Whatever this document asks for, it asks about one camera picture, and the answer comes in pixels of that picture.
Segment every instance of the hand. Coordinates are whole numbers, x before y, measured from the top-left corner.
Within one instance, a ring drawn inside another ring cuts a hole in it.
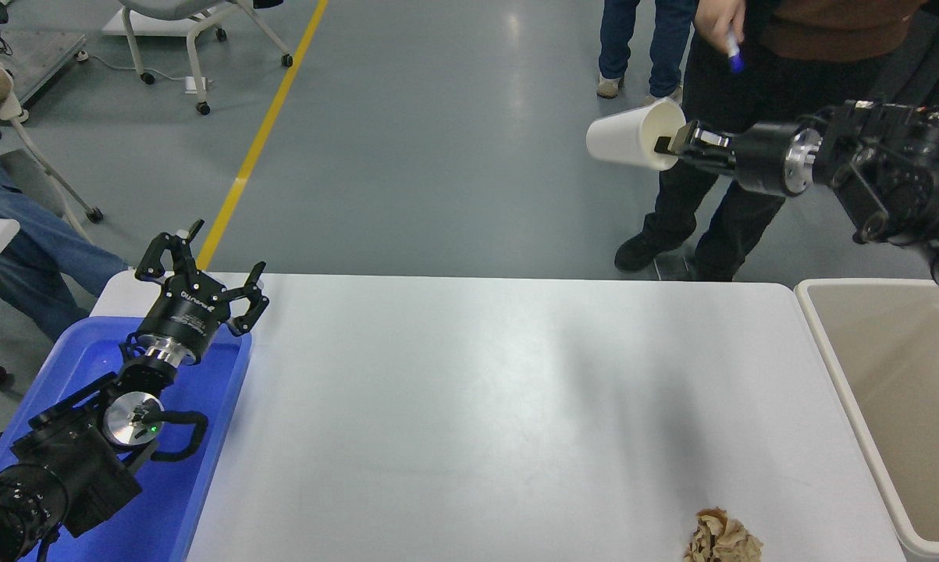
[[[726,36],[730,29],[737,43],[743,43],[743,18],[746,0],[701,0],[695,14],[695,29],[719,53],[726,53]]]

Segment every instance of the paper cup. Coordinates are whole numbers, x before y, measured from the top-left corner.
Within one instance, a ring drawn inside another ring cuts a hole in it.
[[[677,157],[654,152],[660,137],[672,137],[686,123],[681,106],[663,98],[655,103],[591,123],[587,152],[598,160],[667,170]]]

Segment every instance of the yellow floor line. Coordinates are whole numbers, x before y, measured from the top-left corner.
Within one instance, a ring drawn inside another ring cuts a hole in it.
[[[299,46],[292,55],[292,66],[285,71],[283,82],[279,86],[279,92],[276,92],[276,98],[272,100],[269,111],[265,114],[265,121],[261,122],[258,134],[254,135],[254,142],[251,143],[251,149],[247,150],[247,157],[244,163],[240,165],[240,171],[237,172],[237,178],[226,195],[226,201],[223,202],[216,215],[215,221],[212,221],[212,228],[209,229],[209,235],[205,237],[201,252],[198,253],[197,265],[201,269],[208,269],[212,256],[215,255],[216,246],[219,246],[219,240],[222,239],[223,232],[226,231],[226,225],[229,224],[230,217],[233,217],[233,211],[237,209],[237,203],[240,202],[240,195],[244,194],[244,188],[247,187],[247,181],[251,178],[254,171],[254,165],[258,164],[258,158],[261,151],[265,150],[265,143],[272,134],[272,128],[279,118],[279,112],[288,90],[292,87],[292,81],[302,67],[302,59],[306,56],[306,50],[309,49],[309,43],[313,40],[313,34],[316,33],[317,26],[320,25],[320,18],[323,17],[323,11],[327,7],[328,0],[319,0],[316,10],[313,11],[313,17],[309,19],[309,25],[306,26],[306,32],[302,35]]]

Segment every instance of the person's leg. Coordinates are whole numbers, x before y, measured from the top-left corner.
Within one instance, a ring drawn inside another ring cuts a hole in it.
[[[12,252],[0,255],[0,298],[29,317],[52,341],[87,317],[59,271],[24,263]]]
[[[725,55],[695,35],[685,77],[685,116],[723,131],[746,129],[753,122],[757,77],[766,72],[765,64],[763,58],[756,58],[746,72],[734,76]],[[619,247],[615,266],[638,271],[657,254],[680,246],[695,232],[695,211],[717,177],[683,162],[660,172],[654,210],[646,215],[642,232]]]
[[[126,263],[119,256],[88,243],[40,204],[2,186],[0,218],[19,221],[19,234],[9,249],[13,249],[23,263],[63,271],[92,295],[101,294],[108,279],[126,269]]]
[[[747,191],[732,182],[695,248],[696,278],[732,281],[783,203],[782,197]]]
[[[688,45],[694,0],[656,0],[656,26],[650,43],[650,95],[662,98],[674,93],[681,82],[681,59]]]
[[[604,0],[601,15],[601,54],[598,68],[609,80],[625,76],[629,67],[629,41],[636,26],[639,0]]]

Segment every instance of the white sneaker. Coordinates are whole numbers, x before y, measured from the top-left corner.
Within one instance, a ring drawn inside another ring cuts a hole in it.
[[[681,100],[684,99],[684,85],[682,84],[677,85],[676,88],[674,88],[674,91],[669,93],[666,97],[680,104]],[[643,98],[643,105],[650,105],[650,104],[656,103],[657,101],[661,99],[662,98],[658,98],[656,96],[646,96],[645,98]]]
[[[605,78],[600,72],[597,73],[597,97],[607,100],[613,99],[618,95],[618,89],[622,87],[625,78]]]

